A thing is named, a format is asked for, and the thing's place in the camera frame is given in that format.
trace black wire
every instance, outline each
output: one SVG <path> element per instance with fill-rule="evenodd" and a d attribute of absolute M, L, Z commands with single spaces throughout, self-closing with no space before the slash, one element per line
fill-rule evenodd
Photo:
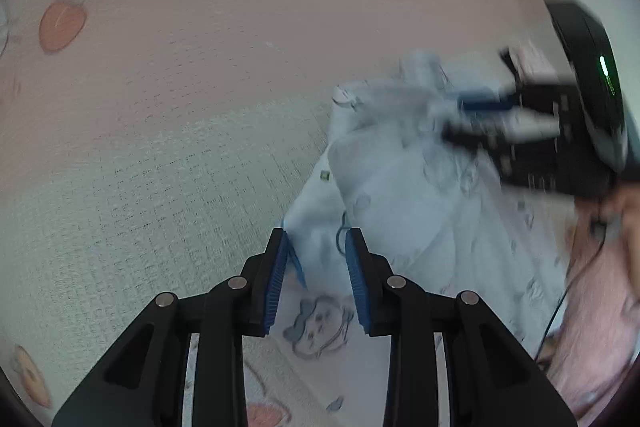
<path fill-rule="evenodd" d="M 604 226 L 604 233 L 602 234 L 602 240 L 600 242 L 598 249 L 596 250 L 596 253 L 593 255 L 593 257 L 591 257 L 589 262 L 582 267 L 582 269 L 575 275 L 575 277 L 569 281 L 569 284 L 566 286 L 564 293 L 562 293 L 562 297 L 558 301 L 558 305 L 556 306 L 554 314 L 551 315 L 551 320 L 549 320 L 549 324 L 546 325 L 545 334 L 542 335 L 542 340 L 540 341 L 540 345 L 538 346 L 538 350 L 536 352 L 536 357 L 534 358 L 536 362 L 540 357 L 540 352 L 542 352 L 542 346 L 544 346 L 545 344 L 546 336 L 548 335 L 549 330 L 551 329 L 551 325 L 554 323 L 554 320 L 556 320 L 556 315 L 558 315 L 558 312 L 560 311 L 560 307 L 562 306 L 562 303 L 564 302 L 564 299 L 566 298 L 567 293 L 569 293 L 569 290 L 574 285 L 574 283 L 587 272 L 590 266 L 596 261 L 598 256 L 602 253 L 602 248 L 604 247 L 604 242 L 606 240 L 607 240 L 607 225 Z"/>

